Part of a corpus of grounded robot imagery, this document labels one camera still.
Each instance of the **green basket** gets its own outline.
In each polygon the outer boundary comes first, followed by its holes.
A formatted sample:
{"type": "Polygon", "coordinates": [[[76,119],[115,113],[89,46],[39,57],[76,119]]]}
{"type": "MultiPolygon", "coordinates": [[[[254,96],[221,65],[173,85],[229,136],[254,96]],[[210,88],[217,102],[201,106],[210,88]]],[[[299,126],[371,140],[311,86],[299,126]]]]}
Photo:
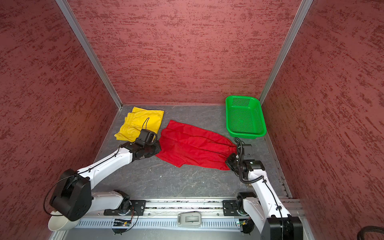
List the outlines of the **green basket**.
{"type": "Polygon", "coordinates": [[[229,96],[225,99],[225,112],[232,137],[255,139],[266,134],[262,107],[256,98],[229,96]]]}

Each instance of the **red wall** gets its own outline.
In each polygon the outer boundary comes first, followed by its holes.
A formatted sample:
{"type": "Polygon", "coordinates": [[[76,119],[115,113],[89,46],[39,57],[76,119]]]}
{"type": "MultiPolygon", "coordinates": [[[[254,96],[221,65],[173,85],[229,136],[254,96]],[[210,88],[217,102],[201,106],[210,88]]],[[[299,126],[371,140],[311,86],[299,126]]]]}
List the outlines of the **red wall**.
{"type": "Polygon", "coordinates": [[[0,235],[47,239],[43,197],[93,162],[117,108],[55,1],[1,1],[0,43],[0,235]]]}
{"type": "Polygon", "coordinates": [[[384,227],[383,13],[383,1],[315,0],[263,105],[318,240],[384,227]]]}
{"type": "Polygon", "coordinates": [[[69,0],[124,104],[258,97],[301,0],[69,0]]]}

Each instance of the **yellow cloth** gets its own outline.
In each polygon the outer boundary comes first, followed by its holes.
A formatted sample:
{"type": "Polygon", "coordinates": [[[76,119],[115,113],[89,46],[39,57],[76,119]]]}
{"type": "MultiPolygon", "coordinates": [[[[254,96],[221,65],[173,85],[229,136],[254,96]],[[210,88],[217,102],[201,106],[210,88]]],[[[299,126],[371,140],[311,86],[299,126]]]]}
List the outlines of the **yellow cloth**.
{"type": "Polygon", "coordinates": [[[162,110],[145,110],[143,108],[134,107],[131,113],[125,118],[124,124],[120,131],[115,134],[116,140],[124,140],[134,142],[140,134],[143,123],[147,118],[149,120],[144,124],[144,128],[157,133],[163,120],[164,111],[162,110]]]}

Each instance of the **red cloth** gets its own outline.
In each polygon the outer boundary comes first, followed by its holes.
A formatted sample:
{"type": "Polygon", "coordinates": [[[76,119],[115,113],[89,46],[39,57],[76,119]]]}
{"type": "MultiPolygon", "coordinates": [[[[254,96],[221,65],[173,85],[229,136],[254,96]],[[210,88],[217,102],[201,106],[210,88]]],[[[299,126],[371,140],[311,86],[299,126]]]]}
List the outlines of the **red cloth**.
{"type": "Polygon", "coordinates": [[[161,152],[156,156],[176,167],[184,164],[229,170],[227,157],[236,146],[220,134],[171,120],[161,131],[161,152]]]}

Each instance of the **gray plastic device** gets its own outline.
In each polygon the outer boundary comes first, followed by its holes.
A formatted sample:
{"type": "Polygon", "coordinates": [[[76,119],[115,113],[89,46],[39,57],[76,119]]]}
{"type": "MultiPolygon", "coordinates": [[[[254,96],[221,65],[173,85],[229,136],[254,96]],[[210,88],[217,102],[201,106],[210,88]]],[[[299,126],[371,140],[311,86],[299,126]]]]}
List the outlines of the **gray plastic device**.
{"type": "Polygon", "coordinates": [[[177,225],[179,227],[199,227],[201,225],[201,213],[185,212],[177,215],[177,225]]]}

